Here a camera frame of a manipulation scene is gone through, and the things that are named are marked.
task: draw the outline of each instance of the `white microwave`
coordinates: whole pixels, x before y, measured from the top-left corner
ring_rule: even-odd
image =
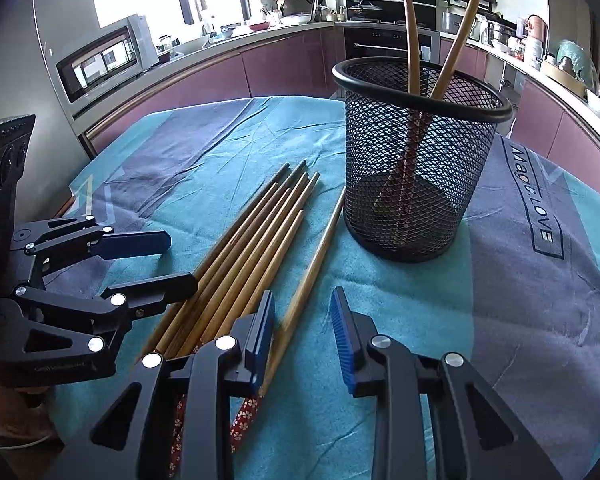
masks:
[[[56,70],[75,119],[99,99],[158,63],[144,16],[133,14],[62,48]]]

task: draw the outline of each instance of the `bundle of chopsticks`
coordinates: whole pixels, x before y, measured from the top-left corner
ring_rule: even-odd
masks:
[[[458,34],[448,56],[446,56],[445,63],[431,92],[431,99],[441,100],[444,98],[456,71],[460,52],[469,38],[469,33],[471,33],[479,4],[480,0],[469,0]],[[419,96],[422,95],[420,89],[420,47],[413,0],[404,0],[404,13],[407,29],[408,92]],[[382,186],[382,191],[374,203],[374,209],[377,210],[380,207],[383,198],[389,194],[398,192],[398,211],[403,213],[406,210],[407,216],[409,215],[415,187],[418,148],[432,121],[433,117],[430,114],[421,114],[414,110],[410,112],[408,118],[409,140],[396,164],[394,172],[389,176],[384,186]]]
[[[165,359],[187,356],[213,339],[227,335],[234,321],[256,311],[260,299],[280,268],[304,218],[307,199],[318,181],[305,173],[303,160],[291,173],[285,164],[263,185],[234,223],[210,249],[194,275],[198,290],[189,300],[171,305],[142,348],[139,358],[156,351]],[[282,356],[291,341],[302,308],[317,277],[344,204],[340,194],[326,230],[302,277],[285,317],[274,332],[272,349],[259,395],[245,399],[231,429],[232,448],[241,441],[259,406]],[[182,398],[176,413],[184,413]],[[174,429],[174,442],[182,434],[182,423]]]

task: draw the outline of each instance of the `blue tablecloth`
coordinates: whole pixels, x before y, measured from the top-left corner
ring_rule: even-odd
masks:
[[[143,118],[75,179],[70,214],[91,212],[119,232],[164,228],[171,249],[92,258],[48,288],[93,296],[112,283],[195,268],[261,184],[303,158],[320,180],[272,285],[280,318],[344,185],[338,101],[259,98]],[[600,195],[575,177],[496,136],[455,242],[422,264],[373,256],[340,219],[296,336],[235,456],[238,479],[370,477],[374,401],[353,399],[342,382],[328,314],[337,285],[352,310],[411,351],[471,359],[566,480],[580,480],[599,456]],[[51,412],[63,438],[107,402],[157,321],[134,323],[115,376],[56,388]],[[425,433],[432,465],[430,428]]]

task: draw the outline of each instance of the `utensil holder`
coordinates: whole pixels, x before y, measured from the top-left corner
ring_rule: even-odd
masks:
[[[442,67],[420,65],[430,95]],[[444,100],[409,94],[407,61],[363,57],[338,63],[346,90],[347,228],[383,258],[421,262],[454,240],[509,101],[456,72]]]

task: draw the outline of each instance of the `kitchen cabinet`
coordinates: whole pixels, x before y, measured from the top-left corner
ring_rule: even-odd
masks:
[[[250,97],[239,54],[215,63],[174,83],[132,108],[91,142],[100,153],[129,126],[145,115],[185,106]]]
[[[600,193],[600,150],[566,112],[547,158]]]
[[[252,97],[331,95],[320,30],[309,30],[241,53]]]
[[[327,95],[331,96],[338,85],[333,78],[331,69],[334,65],[346,59],[344,44],[344,28],[330,27],[320,32],[322,41],[322,57],[324,59],[324,78]]]
[[[445,63],[451,45],[453,45],[453,41],[440,39],[440,65]],[[487,53],[470,45],[465,45],[460,51],[456,70],[484,81],[487,72]]]
[[[511,140],[548,156],[554,143],[563,110],[560,104],[527,79],[520,98]]]

